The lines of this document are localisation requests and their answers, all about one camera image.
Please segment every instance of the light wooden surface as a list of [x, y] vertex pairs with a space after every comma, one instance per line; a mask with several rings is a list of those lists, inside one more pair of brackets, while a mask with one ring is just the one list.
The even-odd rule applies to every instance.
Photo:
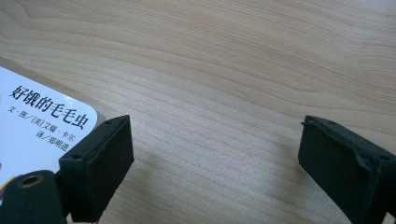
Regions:
[[296, 159], [306, 114], [396, 153], [396, 2], [0, 2], [0, 57], [132, 118], [100, 223], [348, 223]]

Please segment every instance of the wooden table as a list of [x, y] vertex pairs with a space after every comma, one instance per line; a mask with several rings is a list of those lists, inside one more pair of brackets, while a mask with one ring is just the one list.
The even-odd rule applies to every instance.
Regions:
[[395, 16], [393, 0], [4, 0], [0, 57], [131, 116], [135, 163], [100, 223], [348, 223], [298, 164], [300, 122], [396, 153]]

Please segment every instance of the black object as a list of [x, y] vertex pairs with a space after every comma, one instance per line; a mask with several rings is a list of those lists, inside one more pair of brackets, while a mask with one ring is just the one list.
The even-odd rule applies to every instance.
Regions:
[[0, 223], [97, 222], [134, 162], [129, 116], [110, 119], [60, 159], [60, 171], [37, 171], [11, 181]]
[[396, 157], [327, 119], [306, 116], [298, 159], [352, 223], [396, 217]]

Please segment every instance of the wood grain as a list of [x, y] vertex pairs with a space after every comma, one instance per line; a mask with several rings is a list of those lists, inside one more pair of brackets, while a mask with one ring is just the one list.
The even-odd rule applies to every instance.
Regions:
[[4, 0], [0, 57], [131, 116], [101, 223], [348, 223], [298, 165], [306, 114], [396, 153], [392, 0]]

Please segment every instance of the tabletop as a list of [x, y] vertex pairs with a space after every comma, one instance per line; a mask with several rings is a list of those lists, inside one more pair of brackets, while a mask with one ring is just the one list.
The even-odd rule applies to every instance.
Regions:
[[393, 0], [4, 0], [0, 57], [131, 116], [103, 224], [349, 223], [298, 163], [305, 115], [396, 153]]

